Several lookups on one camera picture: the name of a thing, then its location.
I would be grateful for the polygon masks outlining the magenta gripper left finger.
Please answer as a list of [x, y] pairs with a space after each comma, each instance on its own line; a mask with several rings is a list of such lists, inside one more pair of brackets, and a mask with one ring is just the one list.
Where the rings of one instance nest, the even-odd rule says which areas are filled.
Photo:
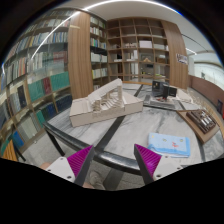
[[93, 157], [94, 147], [90, 145], [69, 157], [59, 157], [47, 168], [47, 171], [82, 186]]

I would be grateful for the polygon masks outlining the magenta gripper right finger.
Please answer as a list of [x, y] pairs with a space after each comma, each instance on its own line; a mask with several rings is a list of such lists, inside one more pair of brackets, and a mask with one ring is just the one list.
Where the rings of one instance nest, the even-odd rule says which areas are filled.
[[134, 145], [134, 155], [146, 185], [182, 169], [171, 157], [162, 156], [141, 145]]

